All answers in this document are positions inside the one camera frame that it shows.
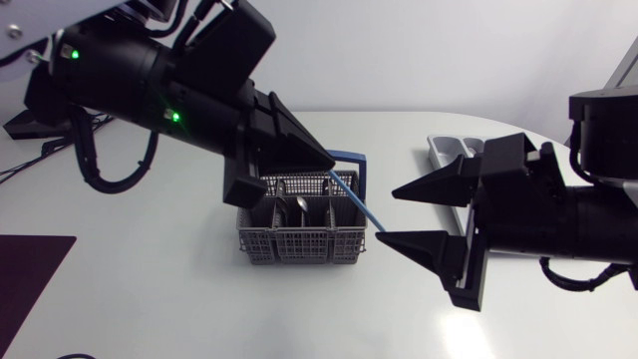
dish rack basket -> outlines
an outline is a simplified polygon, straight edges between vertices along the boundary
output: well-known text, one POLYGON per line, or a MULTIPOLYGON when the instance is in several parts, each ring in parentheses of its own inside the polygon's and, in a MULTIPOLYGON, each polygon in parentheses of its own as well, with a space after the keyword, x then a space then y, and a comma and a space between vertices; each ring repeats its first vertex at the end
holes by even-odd
MULTIPOLYGON (((337 161, 359 165, 356 171, 335 171, 365 202, 366 157, 329 151, 337 161)), ((328 173, 262 177, 268 184, 264 198, 252 209, 237 213, 240 249, 252 264, 354 264, 366 250, 365 214, 328 173), (308 204, 307 218, 297 197, 308 204), (286 207, 285 222, 282 207, 286 207)))

white tabletop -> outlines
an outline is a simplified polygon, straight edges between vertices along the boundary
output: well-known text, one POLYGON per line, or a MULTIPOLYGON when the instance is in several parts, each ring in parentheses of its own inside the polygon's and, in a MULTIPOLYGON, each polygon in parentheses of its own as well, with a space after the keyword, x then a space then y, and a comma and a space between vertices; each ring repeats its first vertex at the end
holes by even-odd
MULTIPOLYGON (((327 149, 366 154, 367 204, 388 230, 456 226, 446 207, 392 198, 429 172, 427 135, 497 137, 510 125, 442 113, 298 113, 327 149)), ((539 146, 545 139, 528 133, 539 146)), ((143 156, 147 132, 97 134, 103 176, 143 156)), ((0 169, 41 141, 0 141, 0 169)), ((567 182, 567 149, 557 146, 567 182)), ((95 192, 65 150, 0 186, 0 231, 78 238, 6 358, 635 358, 638 293, 627 275, 594 293, 550 284, 536 258, 492 255, 483 311, 452 306, 439 279, 379 242, 355 265, 253 266, 236 208, 221 202, 222 157, 162 137, 128 192, 95 192)), ((595 276, 601 263, 552 262, 595 276)))

black cable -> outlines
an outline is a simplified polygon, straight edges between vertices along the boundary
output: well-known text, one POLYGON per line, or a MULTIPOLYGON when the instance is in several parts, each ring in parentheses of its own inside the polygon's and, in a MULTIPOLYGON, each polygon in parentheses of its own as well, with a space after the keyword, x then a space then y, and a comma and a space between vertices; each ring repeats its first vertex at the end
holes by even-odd
POLYGON ((138 162, 140 166, 125 179, 108 181, 100 177, 100 169, 98 169, 97 161, 98 155, 96 153, 93 131, 91 131, 91 122, 88 119, 89 115, 83 108, 77 106, 69 108, 69 115, 78 167, 84 177, 84 181, 93 189, 107 194, 121 193, 136 185, 147 173, 151 167, 156 149, 158 148, 159 134, 157 132, 151 132, 144 159, 138 162))
POLYGON ((9 54, 9 56, 0 59, 0 68, 13 64, 17 59, 23 56, 27 50, 35 50, 40 54, 44 54, 44 52, 47 50, 48 43, 49 38, 44 38, 34 44, 29 44, 19 50, 16 50, 15 52, 9 54))
MULTIPOLYGON (((101 116, 102 114, 97 114, 94 115, 94 117, 98 117, 101 116)), ((93 127, 93 131, 97 131, 100 127, 102 127, 103 125, 109 123, 110 121, 112 121, 114 118, 111 116, 107 116, 105 119, 95 123, 94 127, 93 127)), ((24 164, 15 166, 9 170, 5 170, 3 172, 0 172, 0 176, 5 176, 4 178, 0 179, 0 184, 4 183, 5 181, 9 180, 10 178, 12 178, 13 176, 17 175, 18 173, 20 173, 23 170, 26 170, 27 168, 29 168, 30 166, 40 162, 41 160, 44 160, 45 158, 47 158, 48 156, 55 154, 65 148, 67 148, 68 146, 70 146, 73 142, 71 141, 71 138, 66 137, 66 138, 61 138, 58 140, 53 140, 53 141, 49 141, 46 142, 44 144, 42 144, 42 150, 40 153, 40 156, 38 158, 32 159, 24 164)))
POLYGON ((571 169, 582 179, 594 183, 600 184, 598 179, 588 175, 580 166, 578 162, 578 153, 580 152, 580 122, 574 121, 574 125, 571 128, 570 146, 569 146, 569 164, 571 169))
POLYGON ((170 24, 170 26, 165 30, 149 30, 149 36, 152 38, 162 38, 175 32, 181 24, 183 14, 186 12, 186 4, 188 4, 188 0, 179 0, 177 9, 175 10, 175 17, 172 19, 172 24, 170 24))
POLYGON ((197 8, 195 9, 195 11, 193 11, 186 24, 183 26, 183 28, 181 28, 179 35, 177 35, 175 41, 172 43, 172 51, 174 53, 181 53, 184 46, 186 45, 186 41, 188 41, 192 33, 195 31, 197 25, 199 25, 199 22, 203 20, 206 15, 208 15, 208 12, 217 1, 218 0, 199 1, 197 8))
POLYGON ((545 274, 550 282, 561 289, 569 291, 594 291, 596 287, 600 286, 610 278, 629 270, 629 265, 612 263, 595 278, 591 278, 589 280, 576 280, 564 277, 549 269, 549 257, 541 257, 539 262, 543 274, 545 274))

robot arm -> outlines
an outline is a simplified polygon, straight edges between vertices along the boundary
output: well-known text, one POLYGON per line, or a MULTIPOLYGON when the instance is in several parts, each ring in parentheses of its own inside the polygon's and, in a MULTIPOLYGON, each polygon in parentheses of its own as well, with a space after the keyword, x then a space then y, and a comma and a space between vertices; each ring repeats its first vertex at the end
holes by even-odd
POLYGON ((543 273, 562 289, 591 291, 628 271, 638 290, 638 87, 574 95, 569 114, 571 166, 593 185, 566 186, 551 143, 537 150, 524 134, 494 139, 482 156, 459 156, 393 191, 400 199, 470 204, 467 237, 445 231, 377 237, 438 275, 452 303, 467 309, 480 310, 488 251, 541 256, 543 273), (549 257, 613 264, 580 281, 551 271, 549 257))
MULTIPOLYGON (((71 120, 78 164, 93 188, 117 193, 135 185, 149 168, 159 134, 223 155, 223 198, 238 206, 251 207, 265 194, 262 175, 334 166, 277 96, 257 91, 248 78, 275 34, 247 1, 224 3, 191 36, 217 2, 200 1, 172 47, 144 26, 148 13, 138 12, 141 20, 122 7, 56 34, 50 62, 32 73, 25 104, 47 125, 71 120), (152 131, 145 159, 129 178, 100 177, 85 107, 152 131)), ((164 3, 172 8, 175 2, 164 3)))

utensil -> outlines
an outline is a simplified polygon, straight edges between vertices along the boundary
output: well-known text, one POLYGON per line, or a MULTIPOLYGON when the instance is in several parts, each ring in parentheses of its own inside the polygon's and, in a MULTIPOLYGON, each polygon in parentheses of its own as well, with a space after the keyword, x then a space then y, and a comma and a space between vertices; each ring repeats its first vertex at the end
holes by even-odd
POLYGON ((328 206, 326 206, 326 212, 324 214, 323 221, 324 225, 328 228, 331 228, 332 224, 336 222, 334 208, 332 207, 331 203, 328 203, 328 206))
POLYGON ((332 195, 332 184, 329 179, 324 179, 321 183, 321 195, 332 195))
POLYGON ((277 181, 277 190, 276 190, 276 195, 277 196, 284 196, 286 195, 286 182, 283 179, 279 179, 277 181))
POLYGON ((275 200, 275 218, 274 226, 288 226, 288 203, 280 196, 275 200))
POLYGON ((301 226, 310 226, 310 213, 308 211, 308 202, 301 195, 297 195, 297 204, 301 208, 301 226))

